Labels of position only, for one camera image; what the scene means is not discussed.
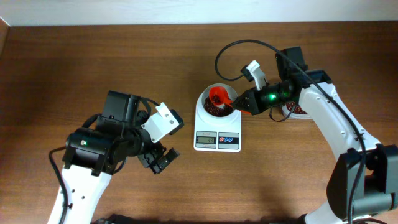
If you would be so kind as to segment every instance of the wooden table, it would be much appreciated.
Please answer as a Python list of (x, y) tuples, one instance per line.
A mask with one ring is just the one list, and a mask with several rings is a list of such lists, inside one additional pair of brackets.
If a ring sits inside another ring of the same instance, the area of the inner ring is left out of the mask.
[[(215, 56), (239, 39), (301, 46), (358, 121), (384, 144), (398, 144), (398, 22), (11, 27), (0, 59), (0, 222), (47, 221), (58, 189), (47, 153), (102, 112), (108, 90), (163, 101), (185, 127), (162, 140), (181, 156), (160, 175), (130, 158), (93, 219), (277, 220), (318, 208), (335, 159), (313, 121), (243, 116), (240, 153), (193, 149), (196, 100), (223, 82)], [(259, 45), (228, 50), (220, 70), (233, 77), (254, 59), (279, 81), (274, 53)], [(227, 84), (239, 94), (253, 86)], [(62, 153), (55, 158), (61, 167)], [(398, 211), (379, 218), (397, 223)]]

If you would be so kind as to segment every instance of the white wall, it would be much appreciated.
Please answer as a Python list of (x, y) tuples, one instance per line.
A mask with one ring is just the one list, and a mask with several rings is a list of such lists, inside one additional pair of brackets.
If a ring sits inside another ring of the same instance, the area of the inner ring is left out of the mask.
[(398, 0), (0, 0), (11, 26), (398, 20)]

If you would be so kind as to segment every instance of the white kitchen scale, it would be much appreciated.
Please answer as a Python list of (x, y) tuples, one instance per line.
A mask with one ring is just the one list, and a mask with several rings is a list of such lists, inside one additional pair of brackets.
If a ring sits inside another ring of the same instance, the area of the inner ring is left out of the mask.
[(230, 115), (216, 117), (207, 113), (203, 106), (206, 98), (209, 97), (210, 89), (214, 86), (224, 87), (228, 92), (228, 97), (233, 101), (238, 97), (232, 87), (221, 83), (209, 86), (199, 96), (195, 110), (193, 148), (198, 151), (239, 152), (242, 142), (241, 112), (233, 110)]

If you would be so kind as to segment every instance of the brown wooden surface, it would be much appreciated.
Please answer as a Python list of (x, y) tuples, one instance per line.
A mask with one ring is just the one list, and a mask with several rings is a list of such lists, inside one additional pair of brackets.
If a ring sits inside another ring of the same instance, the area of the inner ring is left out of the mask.
[(6, 41), (9, 26), (0, 18), (0, 56)]
[[(58, 189), (47, 153), (102, 112), (108, 90), (164, 101), (185, 127), (162, 140), (181, 156), (160, 175), (130, 158), (94, 219), (274, 220), (318, 208), (335, 160), (313, 121), (243, 116), (240, 153), (193, 149), (196, 100), (223, 82), (215, 56), (238, 39), (300, 45), (358, 121), (384, 144), (398, 144), (398, 22), (12, 27), (0, 59), (0, 222), (47, 221)], [(279, 80), (274, 53), (252, 44), (227, 51), (220, 70), (233, 77), (254, 59)], [(227, 84), (239, 94), (253, 85)], [(398, 212), (379, 218), (398, 223)]]

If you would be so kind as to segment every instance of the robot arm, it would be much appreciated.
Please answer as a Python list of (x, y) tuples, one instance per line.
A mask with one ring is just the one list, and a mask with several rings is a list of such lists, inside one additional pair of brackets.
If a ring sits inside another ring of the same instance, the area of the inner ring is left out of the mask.
[[(48, 224), (60, 222), (68, 195), (64, 223), (90, 223), (116, 166), (127, 157), (136, 156), (145, 168), (161, 173), (179, 153), (159, 142), (183, 126), (181, 117), (164, 103), (150, 116), (148, 99), (110, 91), (102, 114), (93, 116), (71, 133), (63, 156), (62, 179), (67, 192), (58, 191)], [(138, 111), (142, 102), (147, 111)], [(95, 129), (90, 129), (95, 121)]]
[[(398, 192), (398, 180), (396, 179), (398, 148), (382, 146), (358, 123), (340, 100), (329, 76), (323, 70), (308, 70), (300, 47), (285, 49), (282, 52), (297, 63), (328, 95), (333, 97), (351, 118), (364, 139), (367, 152), (365, 155), (366, 167), (373, 170), (374, 173), (366, 177), (365, 173), (362, 173), (354, 195), (354, 217), (366, 218), (395, 209), (398, 206), (398, 198), (395, 196)], [(283, 106), (288, 101), (300, 104), (319, 127), (337, 160), (327, 188), (328, 201), (318, 210), (303, 216), (301, 223), (347, 223), (349, 195), (362, 156), (358, 136), (355, 135), (352, 126), (341, 111), (302, 73), (295, 69), (295, 66), (278, 56), (277, 65), (282, 82), (265, 85), (261, 89), (258, 89), (258, 82), (256, 82), (256, 88), (245, 91), (232, 103), (232, 106), (256, 115), (271, 107)], [(258, 71), (259, 68), (257, 70), (250, 68), (252, 68), (251, 64), (242, 70), (243, 75), (249, 81), (259, 79), (258, 74), (264, 74)]]

